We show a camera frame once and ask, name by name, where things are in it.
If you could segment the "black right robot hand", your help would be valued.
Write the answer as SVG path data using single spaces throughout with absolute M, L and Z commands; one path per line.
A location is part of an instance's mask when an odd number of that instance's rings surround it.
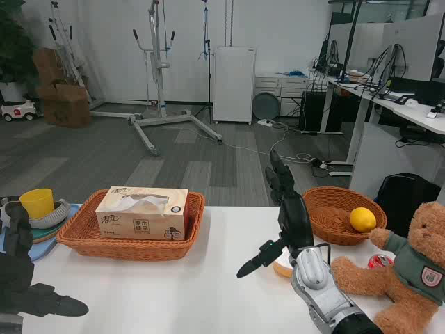
M 236 277 L 242 278 L 259 267 L 272 264 L 286 248 L 290 254 L 290 264 L 296 264 L 296 258 L 305 247 L 314 246 L 312 223 L 303 197 L 295 191 L 295 181 L 289 167 L 284 164 L 275 150 L 270 151 L 270 164 L 265 169 L 271 198 L 279 207 L 278 223 L 279 239 L 266 241 L 259 253 L 248 260 L 237 272 Z

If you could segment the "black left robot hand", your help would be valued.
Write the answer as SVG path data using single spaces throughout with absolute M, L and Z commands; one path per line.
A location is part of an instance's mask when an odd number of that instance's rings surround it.
M 32 285 L 34 263 L 29 256 L 33 245 L 28 212 L 21 203 L 7 204 L 10 227 L 6 230 L 1 253 L 1 312 L 21 312 L 44 317 L 59 315 L 81 317 L 88 313 L 88 306 L 70 296 L 55 293 L 51 285 Z

